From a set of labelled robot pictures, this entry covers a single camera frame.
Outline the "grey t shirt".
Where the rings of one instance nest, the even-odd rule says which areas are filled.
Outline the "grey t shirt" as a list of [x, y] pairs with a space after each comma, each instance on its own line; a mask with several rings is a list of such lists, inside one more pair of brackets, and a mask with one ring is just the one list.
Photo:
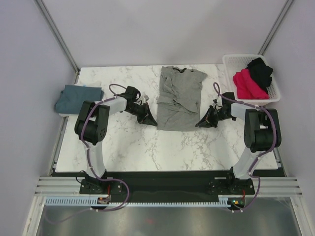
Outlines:
[[174, 66], [161, 68], [157, 99], [157, 129], [190, 132], [200, 121], [202, 83], [207, 74]]

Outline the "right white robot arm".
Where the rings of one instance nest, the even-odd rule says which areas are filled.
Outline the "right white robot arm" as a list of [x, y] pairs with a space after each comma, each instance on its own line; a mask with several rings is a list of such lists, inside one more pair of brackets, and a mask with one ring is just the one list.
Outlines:
[[241, 119], [244, 122], [245, 149], [238, 162], [223, 178], [210, 180], [210, 191], [219, 195], [254, 194], [253, 172], [261, 159], [280, 146], [282, 137], [278, 112], [235, 100], [232, 92], [221, 95], [222, 105], [211, 105], [205, 116], [195, 125], [217, 128], [223, 120]]

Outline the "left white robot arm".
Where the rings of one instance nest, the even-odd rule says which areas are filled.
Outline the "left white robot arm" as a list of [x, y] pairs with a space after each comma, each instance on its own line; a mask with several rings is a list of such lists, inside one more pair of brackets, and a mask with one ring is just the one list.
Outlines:
[[87, 159], [85, 178], [81, 181], [80, 194], [101, 194], [110, 186], [102, 152], [109, 117], [127, 112], [137, 118], [139, 124], [157, 126], [149, 105], [148, 96], [141, 95], [135, 87], [128, 86], [121, 94], [99, 102], [84, 101], [74, 131], [82, 142]]

